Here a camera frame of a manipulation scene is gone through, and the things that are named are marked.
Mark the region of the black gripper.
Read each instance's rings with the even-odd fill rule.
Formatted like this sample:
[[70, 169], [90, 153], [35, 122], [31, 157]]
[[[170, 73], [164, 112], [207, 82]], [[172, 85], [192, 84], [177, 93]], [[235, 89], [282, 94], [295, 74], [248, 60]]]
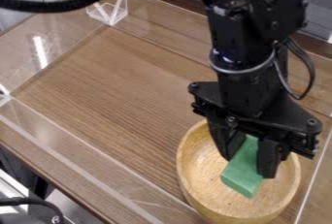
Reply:
[[278, 77], [264, 80], [196, 81], [188, 87], [193, 111], [208, 120], [221, 156], [229, 161], [247, 135], [259, 138], [258, 172], [275, 178], [290, 153], [312, 159], [322, 121], [280, 88]]

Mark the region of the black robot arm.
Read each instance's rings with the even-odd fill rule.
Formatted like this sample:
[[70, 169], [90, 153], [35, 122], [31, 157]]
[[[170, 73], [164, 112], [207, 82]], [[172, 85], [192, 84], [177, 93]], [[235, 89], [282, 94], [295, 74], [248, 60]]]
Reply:
[[201, 0], [212, 35], [209, 64], [216, 81], [189, 85], [193, 111], [203, 115], [225, 159], [248, 135], [259, 138], [258, 172], [276, 176], [292, 152], [312, 158], [322, 122], [296, 104], [288, 80], [288, 55], [315, 74], [312, 59], [292, 35], [307, 26], [307, 0]]

